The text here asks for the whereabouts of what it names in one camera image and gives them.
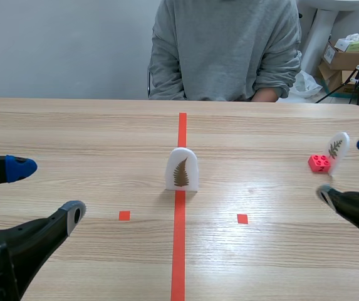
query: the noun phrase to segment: sink pedestal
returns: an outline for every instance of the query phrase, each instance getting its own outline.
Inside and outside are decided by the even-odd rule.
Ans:
[[[302,70],[310,75],[314,76],[316,73],[338,13],[338,11],[317,10],[316,19],[302,50]]]

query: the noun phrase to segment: black tripod stand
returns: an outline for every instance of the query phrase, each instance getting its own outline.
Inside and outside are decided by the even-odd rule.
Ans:
[[[322,99],[320,99],[319,101],[317,101],[316,103],[320,103],[322,102],[324,99],[326,99],[327,97],[333,95],[336,91],[338,91],[340,88],[346,86],[347,84],[349,84],[350,82],[355,83],[355,87],[353,88],[352,91],[352,96],[350,98],[349,104],[352,103],[353,100],[353,96],[355,96],[355,94],[357,93],[357,105],[359,105],[359,65],[356,67],[355,71],[352,72],[352,74],[350,75],[350,77],[345,81],[345,83],[343,83],[342,85],[340,85],[338,88],[336,88],[335,90],[333,90],[332,92],[330,92],[329,94],[325,95]]]

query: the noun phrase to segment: fern print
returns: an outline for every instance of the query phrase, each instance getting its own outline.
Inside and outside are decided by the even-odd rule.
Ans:
[[[342,140],[339,140],[335,141],[333,144],[331,143],[331,147],[328,152],[330,153],[332,159],[336,159],[336,157],[338,157],[339,147],[342,145],[342,142]]]
[[[187,178],[186,173],[186,160],[183,160],[178,164],[177,168],[174,171],[174,183],[177,187],[184,187],[189,185],[189,179]]]

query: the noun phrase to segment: sweatshirt sleeve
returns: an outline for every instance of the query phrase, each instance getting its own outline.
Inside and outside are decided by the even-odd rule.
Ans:
[[[301,68],[299,14],[294,1],[287,1],[261,60],[254,90],[274,88],[277,96],[286,98]]]
[[[174,7],[162,0],[153,27],[153,48],[148,69],[153,86],[149,99],[185,100],[176,42]]]

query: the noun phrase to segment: white plastic bag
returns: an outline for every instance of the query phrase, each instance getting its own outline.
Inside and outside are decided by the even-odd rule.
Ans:
[[[310,74],[300,71],[296,76],[296,83],[291,88],[291,93],[303,98],[309,98],[320,92],[322,88]]]

